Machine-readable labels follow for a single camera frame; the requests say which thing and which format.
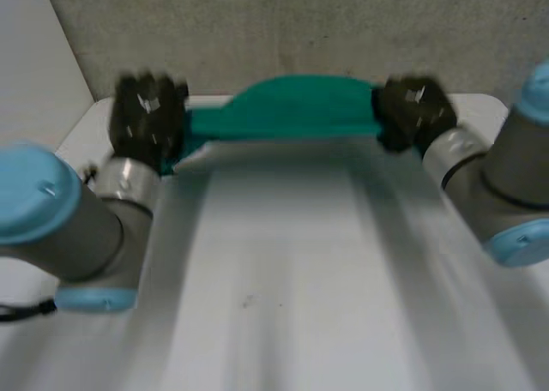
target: silver metal joint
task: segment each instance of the silver metal joint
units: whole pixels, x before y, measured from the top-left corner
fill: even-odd
[[[95,194],[99,198],[132,201],[154,210],[160,176],[149,166],[130,158],[110,159],[99,172]]]
[[[450,129],[440,135],[423,157],[423,167],[437,185],[454,166],[466,158],[488,151],[486,141],[465,127]]]

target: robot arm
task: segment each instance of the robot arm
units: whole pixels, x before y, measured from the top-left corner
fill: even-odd
[[[109,126],[114,152],[100,169],[95,193],[42,147],[23,144],[0,153],[0,254],[58,277],[58,308],[135,306],[161,164],[182,147],[184,96],[168,78],[121,80]],[[44,313],[4,308],[8,314],[0,313],[0,321],[32,316],[34,308]]]
[[[549,63],[527,81],[491,147],[457,122],[433,79],[389,80],[373,105],[383,146],[418,149],[496,262],[520,267],[549,258]]]

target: concrete wall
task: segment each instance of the concrete wall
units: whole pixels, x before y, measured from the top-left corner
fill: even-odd
[[[52,0],[96,98],[121,69],[234,93],[273,75],[429,71],[508,103],[549,55],[549,0]]]
[[[49,0],[0,0],[0,145],[56,147],[93,103]]]

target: gray wall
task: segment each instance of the gray wall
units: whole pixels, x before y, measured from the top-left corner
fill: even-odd
[[[509,103],[549,57],[549,0],[51,0],[96,99],[122,69],[235,93],[273,75],[428,71]]]

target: white wall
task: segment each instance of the white wall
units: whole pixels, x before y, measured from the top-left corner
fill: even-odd
[[[0,145],[56,147],[92,103],[50,0],[0,0]]]

